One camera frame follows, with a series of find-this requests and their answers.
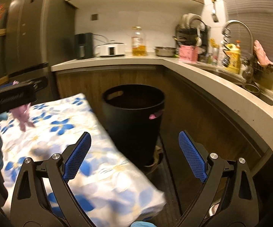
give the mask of rice cooker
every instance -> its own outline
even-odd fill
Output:
[[[100,57],[116,57],[125,55],[125,44],[110,41],[100,45]]]

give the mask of pink glove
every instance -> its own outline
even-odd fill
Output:
[[[273,65],[273,62],[268,59],[262,45],[258,40],[255,40],[254,42],[254,51],[257,55],[258,64],[260,64],[260,66],[265,67],[268,65]]]
[[[18,81],[14,81],[13,85],[18,84],[18,83],[19,83]],[[28,121],[29,120],[29,108],[30,108],[30,103],[9,110],[12,113],[13,118],[19,120],[20,130],[23,132],[26,131],[26,125],[29,127],[35,127],[32,122]]]

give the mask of glass jar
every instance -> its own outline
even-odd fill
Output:
[[[131,37],[131,48],[133,56],[146,56],[146,44],[145,44],[145,35],[142,32],[140,26],[135,26],[133,29],[133,35]]]

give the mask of electrical outlet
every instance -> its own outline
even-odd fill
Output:
[[[98,20],[98,19],[99,19],[99,15],[97,13],[91,15],[91,21]]]

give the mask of stainless steel pot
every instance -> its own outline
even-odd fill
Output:
[[[245,83],[242,85],[242,87],[255,96],[259,96],[261,93],[260,89],[257,86],[250,83]]]
[[[174,57],[175,48],[170,47],[156,47],[156,55],[161,57]]]

